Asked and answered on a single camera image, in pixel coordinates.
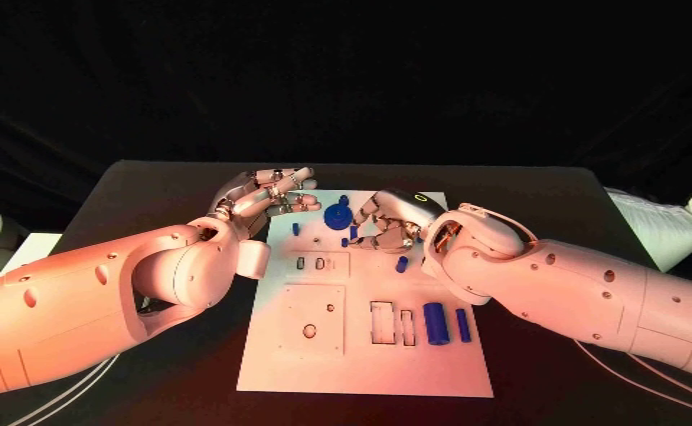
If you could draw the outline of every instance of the black backdrop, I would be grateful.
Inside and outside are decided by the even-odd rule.
[[[688,0],[0,0],[0,211],[120,158],[563,165],[688,195]]]

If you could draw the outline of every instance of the robotic hand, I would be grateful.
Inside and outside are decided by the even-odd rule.
[[[259,279],[266,217],[319,209],[309,168],[242,173],[208,213],[56,254],[0,276],[0,393],[58,379],[192,318],[233,275]],[[141,307],[135,298],[143,298]]]
[[[465,302],[494,298],[563,336],[692,372],[692,282],[553,240],[462,203],[443,212],[422,194],[381,190],[354,215],[381,233],[350,247],[400,252],[425,239],[422,270]],[[528,237],[523,242],[501,218]]]

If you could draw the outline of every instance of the robotic arm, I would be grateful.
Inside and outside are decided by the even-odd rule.
[[[263,276],[266,217],[319,209],[309,168],[243,173],[204,217],[67,251],[0,276],[0,393],[58,379],[187,321],[233,275]],[[136,298],[149,303],[139,307]]]
[[[425,239],[423,271],[465,302],[494,298],[550,331],[692,372],[692,282],[598,251],[537,240],[469,204],[443,212],[422,194],[378,191],[354,215],[381,234],[350,247],[400,252]],[[514,230],[495,217],[521,229]]]

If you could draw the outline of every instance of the black table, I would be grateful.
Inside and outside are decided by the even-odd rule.
[[[54,252],[185,223],[204,214],[216,189],[236,173],[276,166],[118,162]],[[652,266],[583,169],[312,166],[322,189],[394,185],[443,191],[449,207],[459,202],[481,205],[518,220],[538,237]],[[254,286],[236,277],[217,306],[126,351],[93,388],[43,424],[692,424],[690,409],[624,383],[569,339],[514,318],[494,301],[474,309],[494,399],[236,392]],[[684,398],[621,353],[590,350],[624,375]],[[0,395],[0,424],[81,376]]]

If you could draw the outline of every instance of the white board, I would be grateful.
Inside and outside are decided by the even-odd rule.
[[[341,194],[355,210],[373,191],[314,194],[322,210]],[[425,194],[446,207],[442,193]],[[367,222],[358,236],[377,232]],[[399,255],[342,248],[344,237],[348,229],[328,229],[322,211],[270,220],[270,258],[256,288],[237,390],[492,397],[472,309],[422,273],[420,244],[404,254],[407,268],[397,273]],[[443,346],[427,344],[427,302],[443,306],[451,339]],[[456,308],[465,309],[469,343],[461,343]],[[386,344],[391,328],[393,344]]]

